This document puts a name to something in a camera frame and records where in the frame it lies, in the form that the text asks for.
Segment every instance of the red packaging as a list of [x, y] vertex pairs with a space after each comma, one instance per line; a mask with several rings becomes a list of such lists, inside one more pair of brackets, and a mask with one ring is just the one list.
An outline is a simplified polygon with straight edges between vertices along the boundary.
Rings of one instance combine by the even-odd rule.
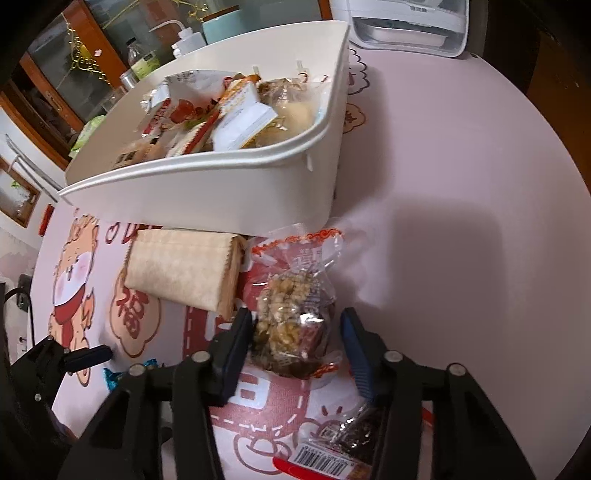
[[235, 72], [189, 70], [166, 77], [144, 101], [148, 112], [138, 131], [158, 134], [162, 126], [205, 120], [219, 102]]

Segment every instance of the light blue container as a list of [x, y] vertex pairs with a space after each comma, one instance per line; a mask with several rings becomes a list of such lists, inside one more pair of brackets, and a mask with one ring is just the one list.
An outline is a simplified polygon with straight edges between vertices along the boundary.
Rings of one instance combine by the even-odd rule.
[[235, 37], [250, 30], [244, 14], [238, 6], [220, 10], [203, 19], [203, 34], [208, 44]]

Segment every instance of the screw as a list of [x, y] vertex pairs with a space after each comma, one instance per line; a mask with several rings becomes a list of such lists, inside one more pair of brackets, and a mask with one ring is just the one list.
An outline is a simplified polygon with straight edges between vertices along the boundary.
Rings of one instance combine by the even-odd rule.
[[193, 360], [193, 362], [198, 363], [198, 364], [202, 364], [204, 362], [207, 362], [210, 358], [209, 353], [207, 353], [205, 350], [199, 350], [198, 352], [195, 352], [193, 355], [191, 355], [191, 360]]
[[390, 362], [391, 364], [395, 364], [397, 362], [402, 361], [402, 359], [404, 358], [404, 355], [401, 354], [400, 352], [397, 352], [396, 350], [389, 350], [388, 352], [386, 352], [384, 354], [384, 358], [387, 362]]
[[146, 371], [146, 367], [144, 367], [142, 364], [133, 364], [131, 365], [131, 367], [129, 367], [129, 374], [132, 377], [139, 377], [141, 374], [143, 374]]
[[449, 372], [456, 377], [462, 377], [466, 375], [466, 367], [460, 364], [451, 364], [449, 366]]

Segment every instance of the pink tablecloth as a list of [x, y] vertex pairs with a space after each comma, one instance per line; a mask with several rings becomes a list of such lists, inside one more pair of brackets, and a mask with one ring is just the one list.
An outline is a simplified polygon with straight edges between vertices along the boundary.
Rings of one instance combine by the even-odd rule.
[[[419, 363], [465, 364], [538, 478], [554, 478], [591, 423], [591, 200], [572, 159], [482, 59], [351, 51], [350, 73], [333, 205], [348, 238], [332, 272], [337, 311], [355, 306]], [[60, 203], [47, 230], [33, 280], [37, 337], [52, 315], [73, 318], [56, 331], [112, 346], [113, 370], [175, 364], [204, 347], [215, 315], [122, 289], [137, 226], [83, 214]], [[66, 274], [82, 295], [56, 282], [80, 254]], [[72, 308], [56, 312], [55, 298], [70, 296]], [[77, 434], [107, 395], [100, 370], [67, 377], [56, 398]], [[212, 412], [226, 476], [276, 473], [273, 452], [358, 400], [345, 372], [310, 391], [245, 371], [232, 402]]]
[[[365, 65], [354, 51], [351, 59], [350, 91], [354, 95], [369, 83]], [[350, 105], [345, 132], [364, 121], [361, 110]], [[215, 313], [124, 287], [124, 258], [138, 228], [137, 224], [104, 222], [64, 202], [58, 204], [43, 240], [31, 293], [38, 338], [49, 331], [72, 349], [105, 343], [114, 352], [106, 366], [122, 371], [150, 358], [174, 365], [206, 348], [216, 332], [228, 327]], [[242, 284], [248, 281], [251, 268], [246, 261]], [[102, 365], [93, 367], [64, 379], [53, 410], [79, 435], [107, 394]], [[312, 390], [309, 382], [245, 367], [229, 405], [211, 411], [226, 477], [255, 479], [261, 473], [278, 474], [271, 463], [273, 453], [278, 449], [289, 453], [298, 436], [317, 430], [360, 399], [345, 371], [328, 387]], [[164, 470], [165, 477], [174, 476], [166, 446]]]

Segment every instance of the power cord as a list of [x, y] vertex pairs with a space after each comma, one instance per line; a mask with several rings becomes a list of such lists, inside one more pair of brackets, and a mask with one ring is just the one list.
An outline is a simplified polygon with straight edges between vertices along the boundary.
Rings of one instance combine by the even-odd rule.
[[31, 296], [29, 292], [22, 287], [13, 288], [9, 290], [6, 295], [4, 295], [4, 303], [6, 303], [11, 297], [14, 295], [22, 294], [27, 297], [29, 301], [29, 320], [31, 322], [31, 346], [35, 346], [35, 325], [33, 323], [33, 302], [31, 301]]

